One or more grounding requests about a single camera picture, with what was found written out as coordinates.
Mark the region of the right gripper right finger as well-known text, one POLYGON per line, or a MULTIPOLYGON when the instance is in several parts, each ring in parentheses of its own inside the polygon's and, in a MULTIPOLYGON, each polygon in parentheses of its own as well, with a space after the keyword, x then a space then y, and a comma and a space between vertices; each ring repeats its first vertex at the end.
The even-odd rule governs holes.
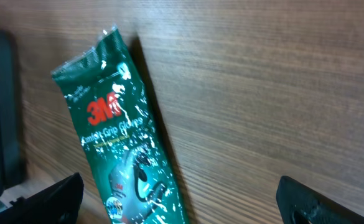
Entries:
POLYGON ((286 175, 276 201, 284 224, 364 224, 363 216, 286 175))

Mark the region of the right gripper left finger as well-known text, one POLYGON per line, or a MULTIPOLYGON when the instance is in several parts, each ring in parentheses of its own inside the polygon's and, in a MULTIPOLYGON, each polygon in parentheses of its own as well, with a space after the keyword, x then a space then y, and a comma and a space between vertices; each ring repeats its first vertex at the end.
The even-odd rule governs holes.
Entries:
POLYGON ((19 197, 0 212, 0 224, 76 224, 84 184, 73 175, 29 197, 19 197))

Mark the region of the green 3M gloves bag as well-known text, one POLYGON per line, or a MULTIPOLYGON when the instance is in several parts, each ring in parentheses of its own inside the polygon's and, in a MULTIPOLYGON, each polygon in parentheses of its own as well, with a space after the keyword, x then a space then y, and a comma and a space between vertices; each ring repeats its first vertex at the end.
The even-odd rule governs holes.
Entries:
POLYGON ((187 223, 146 88, 117 28, 52 72, 112 223, 187 223))

